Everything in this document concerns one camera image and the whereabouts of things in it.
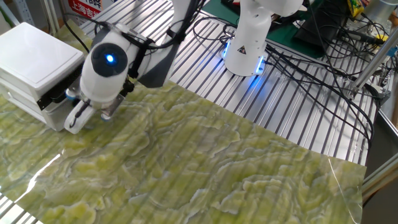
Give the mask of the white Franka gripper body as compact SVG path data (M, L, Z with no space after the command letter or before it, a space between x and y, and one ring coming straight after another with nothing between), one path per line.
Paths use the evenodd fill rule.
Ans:
M90 100L79 101L67 116L64 122L64 128L72 134L77 134L95 112L96 110L92 107Z

